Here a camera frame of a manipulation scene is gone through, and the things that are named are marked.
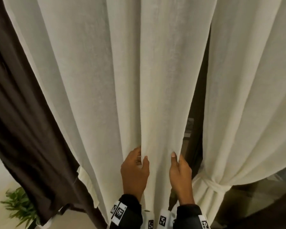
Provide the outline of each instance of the curtain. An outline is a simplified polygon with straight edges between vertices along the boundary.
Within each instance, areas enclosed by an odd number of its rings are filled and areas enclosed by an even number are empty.
[[[286,229],[286,194],[270,206],[228,225],[228,229]]]
[[[170,154],[180,153],[216,0],[4,3],[104,217],[140,144],[150,161],[142,204],[167,208]]]
[[[193,194],[212,223],[232,185],[286,167],[286,0],[218,0],[204,115]]]
[[[0,0],[0,159],[46,223],[68,203],[80,203],[105,228]]]

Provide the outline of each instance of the sheer curtain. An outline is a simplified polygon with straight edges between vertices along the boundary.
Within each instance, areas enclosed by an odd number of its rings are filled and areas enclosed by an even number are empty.
[[[104,217],[140,144],[150,161],[142,204],[167,208],[170,154],[180,153],[217,0],[4,1]]]
[[[196,203],[214,217],[232,185],[286,167],[286,0],[218,0]]]

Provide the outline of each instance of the green plant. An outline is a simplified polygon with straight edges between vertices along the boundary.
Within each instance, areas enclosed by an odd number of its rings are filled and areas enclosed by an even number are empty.
[[[27,221],[27,228],[30,221],[34,219],[36,219],[37,224],[40,224],[37,212],[22,187],[17,188],[14,192],[7,191],[5,195],[8,199],[0,201],[0,203],[4,204],[7,210],[16,211],[9,216],[10,218],[18,218],[20,220],[16,227]]]

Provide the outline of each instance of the curtain knot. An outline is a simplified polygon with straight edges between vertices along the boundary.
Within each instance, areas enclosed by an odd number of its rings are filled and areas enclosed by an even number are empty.
[[[205,171],[201,172],[201,179],[202,181],[205,182],[205,184],[210,187],[212,190],[214,190],[217,193],[226,193],[229,189],[231,189],[232,186],[228,186],[228,185],[221,185],[218,184],[214,181],[212,181],[206,174]]]

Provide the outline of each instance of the black sleeve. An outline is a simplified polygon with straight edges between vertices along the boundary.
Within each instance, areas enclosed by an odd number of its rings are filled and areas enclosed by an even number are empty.
[[[187,204],[179,206],[173,229],[209,229],[208,226],[202,227],[199,215],[202,215],[202,213],[198,205]]]
[[[127,206],[119,225],[111,222],[109,229],[140,229],[143,224],[142,207],[137,198],[131,194],[124,194],[119,201]]]

